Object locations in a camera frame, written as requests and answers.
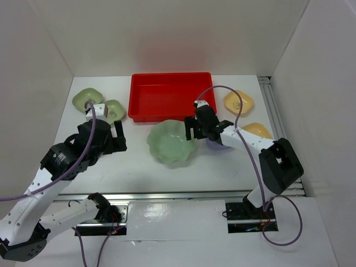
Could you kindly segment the purple square plate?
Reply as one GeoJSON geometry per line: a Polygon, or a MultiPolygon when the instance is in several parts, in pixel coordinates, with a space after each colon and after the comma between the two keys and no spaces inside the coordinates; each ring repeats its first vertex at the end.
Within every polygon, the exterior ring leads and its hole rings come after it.
{"type": "Polygon", "coordinates": [[[210,148],[210,149],[213,149],[213,150],[230,150],[231,148],[228,147],[228,146],[225,146],[225,145],[221,145],[217,142],[214,142],[214,141],[211,141],[209,139],[206,139],[206,144],[207,146],[210,148]]]}

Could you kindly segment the large green scalloped bowl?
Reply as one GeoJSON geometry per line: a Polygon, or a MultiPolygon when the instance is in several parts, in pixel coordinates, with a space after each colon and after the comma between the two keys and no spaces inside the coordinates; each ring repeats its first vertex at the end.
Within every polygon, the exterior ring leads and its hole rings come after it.
{"type": "Polygon", "coordinates": [[[179,120],[165,120],[152,126],[146,143],[150,155],[170,169],[190,166],[197,149],[194,140],[186,139],[185,124],[179,120]]]}

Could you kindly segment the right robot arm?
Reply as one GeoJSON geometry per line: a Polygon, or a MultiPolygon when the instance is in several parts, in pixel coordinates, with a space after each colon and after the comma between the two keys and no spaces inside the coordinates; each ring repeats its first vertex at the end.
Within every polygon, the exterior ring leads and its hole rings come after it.
{"type": "Polygon", "coordinates": [[[245,216],[256,219],[268,201],[282,194],[304,174],[291,145],[285,139],[260,137],[227,120],[219,121],[206,101],[195,101],[195,114],[184,120],[186,139],[207,139],[215,145],[245,150],[257,172],[258,186],[243,198],[240,208],[245,216]]]}

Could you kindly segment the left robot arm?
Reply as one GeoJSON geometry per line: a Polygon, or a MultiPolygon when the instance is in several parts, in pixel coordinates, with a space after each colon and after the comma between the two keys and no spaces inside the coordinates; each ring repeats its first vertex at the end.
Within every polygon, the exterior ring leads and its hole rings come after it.
{"type": "Polygon", "coordinates": [[[99,119],[79,125],[77,133],[53,145],[24,197],[1,220],[2,259],[29,261],[55,236],[85,221],[118,225],[119,209],[97,192],[57,213],[44,213],[62,190],[102,155],[126,149],[121,121],[111,126],[99,119]]]}

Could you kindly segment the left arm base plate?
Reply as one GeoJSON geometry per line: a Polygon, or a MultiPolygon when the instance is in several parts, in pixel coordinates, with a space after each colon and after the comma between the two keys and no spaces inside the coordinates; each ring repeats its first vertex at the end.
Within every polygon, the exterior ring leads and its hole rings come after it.
{"type": "Polygon", "coordinates": [[[124,236],[127,234],[128,203],[114,202],[104,221],[88,220],[76,226],[82,236],[124,236]]]}

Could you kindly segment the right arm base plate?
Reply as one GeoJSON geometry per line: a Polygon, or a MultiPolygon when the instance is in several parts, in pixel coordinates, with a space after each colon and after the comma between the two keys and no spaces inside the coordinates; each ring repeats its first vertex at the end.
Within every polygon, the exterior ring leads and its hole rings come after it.
{"type": "Polygon", "coordinates": [[[242,202],[227,202],[222,216],[227,220],[228,233],[257,233],[265,231],[279,231],[273,204],[270,204],[267,211],[262,208],[253,211],[251,214],[244,209],[242,202]]]}

